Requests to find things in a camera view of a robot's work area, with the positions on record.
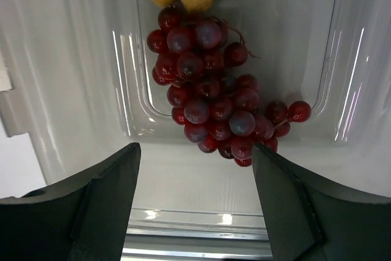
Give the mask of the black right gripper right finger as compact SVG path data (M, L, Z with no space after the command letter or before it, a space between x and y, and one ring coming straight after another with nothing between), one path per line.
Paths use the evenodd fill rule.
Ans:
M390 198L341 185L255 144L274 260L390 260Z

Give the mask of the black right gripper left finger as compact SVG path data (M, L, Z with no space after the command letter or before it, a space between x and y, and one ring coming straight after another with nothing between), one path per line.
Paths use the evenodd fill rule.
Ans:
M120 260L141 163L130 143L22 197L1 199L1 260Z

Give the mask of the red grape bunch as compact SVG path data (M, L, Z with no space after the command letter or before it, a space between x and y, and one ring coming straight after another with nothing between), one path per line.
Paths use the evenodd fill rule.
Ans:
M252 147L273 151L292 123L312 115L305 101L270 101L260 109L258 79L233 69L250 57L244 39L229 42L233 28L217 17L186 16L176 7L158 14L157 30L147 37L157 54L153 81L167 87L172 120L203 153L218 152L238 166L252 164Z

